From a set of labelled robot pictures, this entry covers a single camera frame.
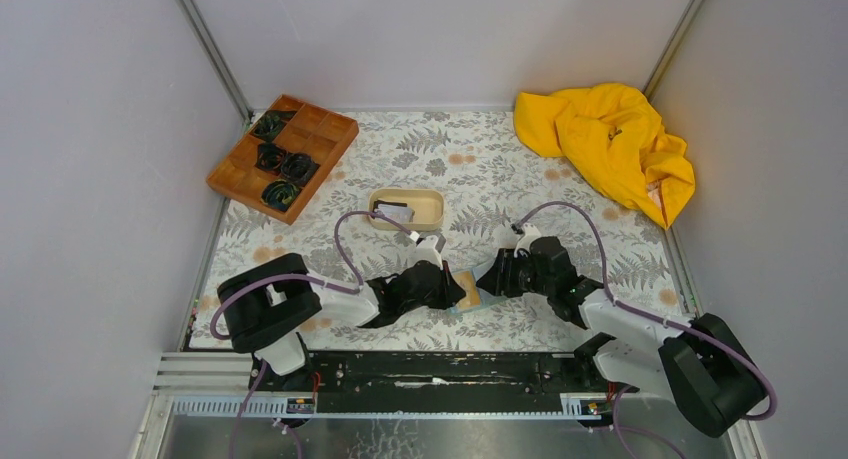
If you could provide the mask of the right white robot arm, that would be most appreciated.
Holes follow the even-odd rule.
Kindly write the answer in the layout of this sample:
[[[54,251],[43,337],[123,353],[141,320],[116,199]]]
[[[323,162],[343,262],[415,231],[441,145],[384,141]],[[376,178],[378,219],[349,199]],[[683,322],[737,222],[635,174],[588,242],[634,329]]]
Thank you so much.
[[[514,248],[475,268],[493,297],[534,293],[565,322],[593,332],[575,349],[575,381],[597,391],[635,386],[675,404],[698,431],[719,437],[765,400],[767,388],[729,326],[713,314],[653,321],[646,310],[614,304],[602,282],[578,273],[559,239],[527,226]]]

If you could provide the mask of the green card holder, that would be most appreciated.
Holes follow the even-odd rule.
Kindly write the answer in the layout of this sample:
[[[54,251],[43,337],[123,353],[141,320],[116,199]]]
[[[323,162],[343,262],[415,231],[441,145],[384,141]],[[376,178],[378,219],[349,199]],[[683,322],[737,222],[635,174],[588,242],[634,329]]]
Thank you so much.
[[[465,295],[448,311],[452,314],[464,314],[480,309],[492,307],[500,302],[500,299],[480,289],[476,282],[485,273],[484,267],[479,265],[475,268],[456,271],[452,273],[453,279],[465,291]]]

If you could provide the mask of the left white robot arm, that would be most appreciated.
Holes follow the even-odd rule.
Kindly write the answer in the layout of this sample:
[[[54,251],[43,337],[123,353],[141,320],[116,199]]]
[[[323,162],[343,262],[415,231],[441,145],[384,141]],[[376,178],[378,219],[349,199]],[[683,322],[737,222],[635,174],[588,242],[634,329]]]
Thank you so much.
[[[310,364],[301,325],[313,318],[378,329],[419,308],[447,310],[466,295],[441,256],[438,235],[409,233],[412,254],[406,268],[360,284],[333,283],[313,274],[301,255],[289,253],[224,283],[210,334],[230,342],[234,352],[250,354],[272,369],[288,390],[309,380]]]

